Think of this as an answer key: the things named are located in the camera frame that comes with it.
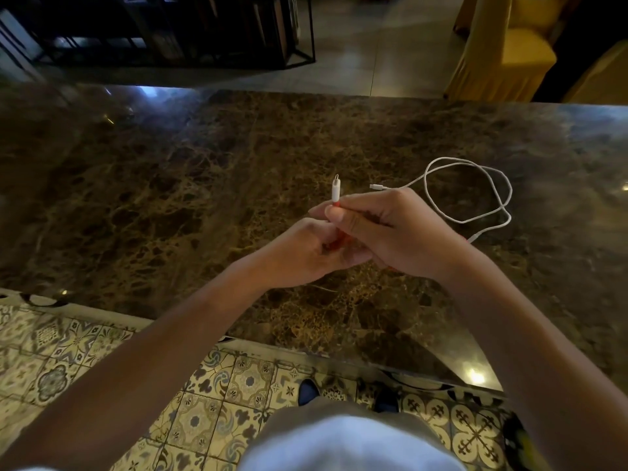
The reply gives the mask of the person's right forearm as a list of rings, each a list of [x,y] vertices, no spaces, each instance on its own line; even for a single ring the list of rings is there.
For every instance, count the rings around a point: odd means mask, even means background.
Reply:
[[[460,237],[435,279],[451,294],[553,471],[628,471],[628,396]]]

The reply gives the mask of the yellow covered chair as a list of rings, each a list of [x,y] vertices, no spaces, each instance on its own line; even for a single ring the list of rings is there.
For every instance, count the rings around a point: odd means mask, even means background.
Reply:
[[[556,63],[536,30],[509,27],[513,0],[477,0],[464,52],[445,88],[450,101],[532,101]]]
[[[617,42],[594,62],[561,102],[628,107],[628,39]]]

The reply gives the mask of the person's left forearm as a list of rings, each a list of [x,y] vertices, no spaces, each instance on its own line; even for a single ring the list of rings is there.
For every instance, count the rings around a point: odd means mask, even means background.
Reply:
[[[85,372],[0,457],[0,471],[108,471],[229,327],[273,287],[261,252],[220,275]]]

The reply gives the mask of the person's right hand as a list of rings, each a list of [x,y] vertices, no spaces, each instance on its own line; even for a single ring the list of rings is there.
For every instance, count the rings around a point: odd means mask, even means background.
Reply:
[[[347,195],[340,200],[342,208],[373,213],[393,229],[380,237],[350,237],[400,272],[445,286],[478,257],[479,252],[410,188]],[[333,206],[332,202],[316,205],[308,213],[313,218],[328,220],[327,206]]]

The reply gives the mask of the black metal shelf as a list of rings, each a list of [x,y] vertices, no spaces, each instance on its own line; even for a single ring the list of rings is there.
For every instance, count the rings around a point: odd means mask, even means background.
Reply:
[[[299,47],[296,0],[0,0],[38,48],[0,20],[0,52],[71,68],[286,70],[317,60]]]

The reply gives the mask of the white shirt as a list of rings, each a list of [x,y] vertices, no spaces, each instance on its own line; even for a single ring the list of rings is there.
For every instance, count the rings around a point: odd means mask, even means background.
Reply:
[[[467,471],[424,426],[339,415],[290,429],[267,425],[237,471]]]

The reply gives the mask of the dark blue shoe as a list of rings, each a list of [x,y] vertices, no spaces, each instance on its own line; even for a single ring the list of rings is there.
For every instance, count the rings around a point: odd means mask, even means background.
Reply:
[[[317,383],[311,378],[303,379],[298,388],[297,405],[305,406],[320,396]]]
[[[397,392],[387,385],[380,384],[374,397],[373,412],[399,413]]]

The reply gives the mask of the red cable tie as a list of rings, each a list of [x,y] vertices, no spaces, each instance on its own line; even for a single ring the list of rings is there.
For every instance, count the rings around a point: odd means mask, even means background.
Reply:
[[[334,207],[341,207],[341,200],[338,199],[337,201],[333,201],[332,205]],[[366,219],[371,220],[372,222],[374,222],[375,224],[380,224],[381,223],[381,219],[377,216],[374,215],[372,213],[369,212],[361,212],[362,216],[364,216]],[[348,235],[348,233],[344,232],[341,229],[336,229],[336,239],[327,244],[326,248],[328,251],[333,252],[333,251],[346,251],[349,252],[351,254],[353,253],[366,253],[367,252],[367,248],[366,246],[356,240],[353,237],[350,237]],[[392,266],[386,265],[385,263],[381,262],[381,260],[376,260],[375,259],[375,255],[374,253],[372,253],[371,251],[369,251],[369,259],[375,261],[375,263],[378,265],[379,268],[381,269],[385,269],[385,270],[389,270],[389,271],[393,271],[393,272],[398,272],[398,270]]]

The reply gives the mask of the person's left hand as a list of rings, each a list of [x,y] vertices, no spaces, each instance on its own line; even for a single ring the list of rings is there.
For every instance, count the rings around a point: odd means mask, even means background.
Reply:
[[[304,218],[255,253],[266,289],[305,285],[339,270],[320,270],[319,235],[337,229],[333,223]]]

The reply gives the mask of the grey trousers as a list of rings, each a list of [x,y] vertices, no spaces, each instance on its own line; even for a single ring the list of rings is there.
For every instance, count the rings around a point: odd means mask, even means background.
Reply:
[[[438,433],[422,418],[402,411],[376,412],[351,401],[335,401],[325,397],[316,397],[304,406],[284,407],[275,411],[260,429],[247,451],[262,445],[271,438],[297,431],[303,427],[322,424],[324,420],[341,417],[361,418],[382,423],[420,438],[432,446],[447,451]]]

